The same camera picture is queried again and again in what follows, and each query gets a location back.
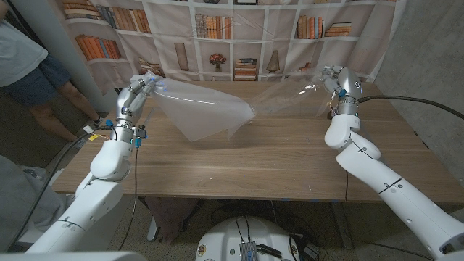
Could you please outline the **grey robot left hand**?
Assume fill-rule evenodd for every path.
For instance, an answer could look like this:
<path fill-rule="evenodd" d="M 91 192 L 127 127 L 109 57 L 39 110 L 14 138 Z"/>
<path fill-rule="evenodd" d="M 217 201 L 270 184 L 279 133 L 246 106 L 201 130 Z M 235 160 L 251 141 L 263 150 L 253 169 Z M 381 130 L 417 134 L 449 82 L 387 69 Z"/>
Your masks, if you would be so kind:
<path fill-rule="evenodd" d="M 117 98 L 117 126 L 129 128 L 136 125 L 141 117 L 145 101 L 156 87 L 163 87 L 162 80 L 164 79 L 150 72 L 145 75 L 134 75 L 130 79 L 130 85 L 124 88 Z"/>

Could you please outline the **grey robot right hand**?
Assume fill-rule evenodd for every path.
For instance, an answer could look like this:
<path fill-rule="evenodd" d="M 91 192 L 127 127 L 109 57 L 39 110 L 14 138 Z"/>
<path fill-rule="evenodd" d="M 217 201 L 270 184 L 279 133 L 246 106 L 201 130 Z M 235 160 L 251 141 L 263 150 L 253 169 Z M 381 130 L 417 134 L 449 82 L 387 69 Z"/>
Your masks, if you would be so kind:
<path fill-rule="evenodd" d="M 348 67 L 338 65 L 324 66 L 322 69 L 323 84 L 327 92 L 337 93 L 339 98 L 350 96 L 356 100 L 362 96 L 361 80 Z"/>

